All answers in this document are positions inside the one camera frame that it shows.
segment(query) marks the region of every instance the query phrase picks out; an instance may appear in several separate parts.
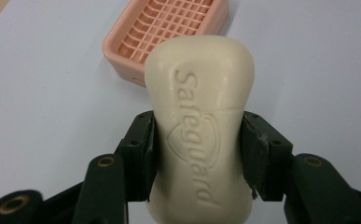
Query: soap bar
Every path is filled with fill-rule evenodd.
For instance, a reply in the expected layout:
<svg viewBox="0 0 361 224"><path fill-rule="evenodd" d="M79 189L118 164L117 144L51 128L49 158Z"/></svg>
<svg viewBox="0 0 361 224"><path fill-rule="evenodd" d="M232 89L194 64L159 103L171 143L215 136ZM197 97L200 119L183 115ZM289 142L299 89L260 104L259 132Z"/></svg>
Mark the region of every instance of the soap bar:
<svg viewBox="0 0 361 224"><path fill-rule="evenodd" d="M160 224L244 223L252 200L239 130L254 80L249 51L227 37L182 36L155 47L145 71L160 142L148 212Z"/></svg>

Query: soap dish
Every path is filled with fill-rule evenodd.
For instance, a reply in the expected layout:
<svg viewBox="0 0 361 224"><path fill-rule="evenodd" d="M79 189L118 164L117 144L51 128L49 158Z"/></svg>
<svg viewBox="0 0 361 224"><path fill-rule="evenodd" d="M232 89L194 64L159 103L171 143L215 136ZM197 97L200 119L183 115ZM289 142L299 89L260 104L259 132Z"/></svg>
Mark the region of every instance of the soap dish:
<svg viewBox="0 0 361 224"><path fill-rule="evenodd" d="M181 35L218 35L228 0L131 0L104 39L118 75L145 87L145 60L159 43Z"/></svg>

